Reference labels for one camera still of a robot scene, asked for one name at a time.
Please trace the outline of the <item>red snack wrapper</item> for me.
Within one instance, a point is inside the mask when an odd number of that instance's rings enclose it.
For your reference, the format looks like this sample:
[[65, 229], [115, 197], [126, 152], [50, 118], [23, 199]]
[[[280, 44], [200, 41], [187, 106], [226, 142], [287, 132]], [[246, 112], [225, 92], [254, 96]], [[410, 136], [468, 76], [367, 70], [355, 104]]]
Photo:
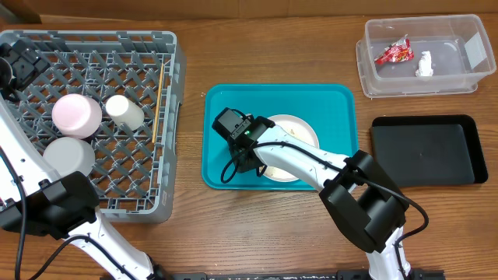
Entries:
[[407, 35], [389, 44], [378, 56], [375, 57], [374, 63], [376, 65], [383, 65], [385, 63], [399, 63], [404, 61], [411, 61], [415, 57], [411, 48], [410, 40]]

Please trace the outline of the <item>large white plate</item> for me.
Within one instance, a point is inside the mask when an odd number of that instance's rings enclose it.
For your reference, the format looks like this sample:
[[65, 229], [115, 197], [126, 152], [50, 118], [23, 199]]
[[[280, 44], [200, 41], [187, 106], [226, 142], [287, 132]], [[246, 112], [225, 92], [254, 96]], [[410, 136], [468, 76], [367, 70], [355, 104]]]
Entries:
[[[288, 114], [273, 115], [268, 119], [300, 141], [306, 142], [308, 145], [312, 145], [315, 148], [320, 147], [317, 134], [306, 121]], [[283, 183], [298, 180], [298, 178], [292, 174], [276, 167], [268, 167], [264, 172], [264, 176], [270, 180]]]

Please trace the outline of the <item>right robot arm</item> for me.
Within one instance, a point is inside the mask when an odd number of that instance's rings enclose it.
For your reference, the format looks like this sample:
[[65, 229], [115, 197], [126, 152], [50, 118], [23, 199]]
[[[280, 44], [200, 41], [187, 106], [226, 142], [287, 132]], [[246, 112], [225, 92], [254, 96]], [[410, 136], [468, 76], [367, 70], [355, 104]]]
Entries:
[[428, 226], [428, 215], [404, 196], [367, 152], [348, 157], [318, 149], [265, 117], [223, 109], [212, 128], [226, 140], [236, 173], [276, 167], [313, 187], [338, 230], [364, 251], [372, 279], [413, 279], [404, 239]]

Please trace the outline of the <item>grey bowl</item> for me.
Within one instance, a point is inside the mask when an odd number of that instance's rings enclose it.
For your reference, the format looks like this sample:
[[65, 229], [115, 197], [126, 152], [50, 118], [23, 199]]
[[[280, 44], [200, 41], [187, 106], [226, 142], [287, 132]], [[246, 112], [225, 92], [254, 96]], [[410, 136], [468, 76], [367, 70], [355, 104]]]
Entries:
[[79, 171], [88, 176], [96, 162], [92, 146], [77, 138], [63, 137], [54, 140], [44, 150], [43, 158], [65, 177]]

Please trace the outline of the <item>white tissue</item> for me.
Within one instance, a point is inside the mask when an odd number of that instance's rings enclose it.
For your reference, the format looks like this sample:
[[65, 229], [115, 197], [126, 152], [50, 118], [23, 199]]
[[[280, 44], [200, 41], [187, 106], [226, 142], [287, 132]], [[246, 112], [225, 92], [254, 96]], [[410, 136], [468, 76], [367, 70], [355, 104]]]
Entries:
[[416, 77], [430, 77], [433, 75], [432, 57], [429, 51], [423, 51], [419, 59]]

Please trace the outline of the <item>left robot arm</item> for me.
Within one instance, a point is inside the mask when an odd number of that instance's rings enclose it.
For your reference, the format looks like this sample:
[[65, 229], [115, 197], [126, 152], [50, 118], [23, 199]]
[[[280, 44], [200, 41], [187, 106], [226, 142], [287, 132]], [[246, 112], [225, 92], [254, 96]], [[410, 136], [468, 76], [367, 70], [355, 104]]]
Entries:
[[19, 234], [14, 277], [21, 277], [26, 236], [50, 235], [86, 252], [115, 279], [168, 279], [102, 215], [81, 172], [62, 177], [33, 147], [8, 104], [49, 64], [22, 40], [1, 45], [1, 228]]

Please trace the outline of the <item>white cup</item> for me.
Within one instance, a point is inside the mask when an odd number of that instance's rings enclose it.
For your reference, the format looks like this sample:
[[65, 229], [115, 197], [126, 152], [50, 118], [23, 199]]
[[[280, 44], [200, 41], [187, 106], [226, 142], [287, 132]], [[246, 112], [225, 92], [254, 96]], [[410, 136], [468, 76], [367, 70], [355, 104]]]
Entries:
[[142, 109], [122, 95], [114, 95], [105, 103], [105, 110], [115, 124], [126, 124], [131, 130], [137, 130], [145, 120]]

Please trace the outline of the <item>small pink bowl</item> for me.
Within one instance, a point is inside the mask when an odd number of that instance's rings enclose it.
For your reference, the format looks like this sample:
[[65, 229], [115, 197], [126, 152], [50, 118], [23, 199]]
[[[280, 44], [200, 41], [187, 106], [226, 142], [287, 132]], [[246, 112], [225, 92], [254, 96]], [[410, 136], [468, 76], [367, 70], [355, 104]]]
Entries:
[[92, 136], [102, 121], [102, 109], [94, 99], [68, 94], [54, 104], [51, 119], [65, 136], [84, 139]]

